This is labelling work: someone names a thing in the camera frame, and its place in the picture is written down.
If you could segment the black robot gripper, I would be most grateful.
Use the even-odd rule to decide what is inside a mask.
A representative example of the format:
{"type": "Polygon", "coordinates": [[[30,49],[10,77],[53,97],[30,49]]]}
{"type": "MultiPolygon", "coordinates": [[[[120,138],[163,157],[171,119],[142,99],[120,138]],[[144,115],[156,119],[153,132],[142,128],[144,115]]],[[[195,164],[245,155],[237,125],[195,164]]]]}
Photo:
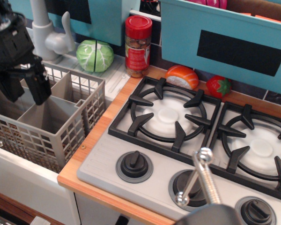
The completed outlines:
{"type": "Polygon", "coordinates": [[[0,91],[11,102],[24,94],[18,77],[5,69],[30,64],[25,82],[36,105],[42,105],[52,94],[50,81],[40,57],[33,54],[34,45],[26,29],[26,17],[13,11],[7,0],[0,0],[0,91]]]}

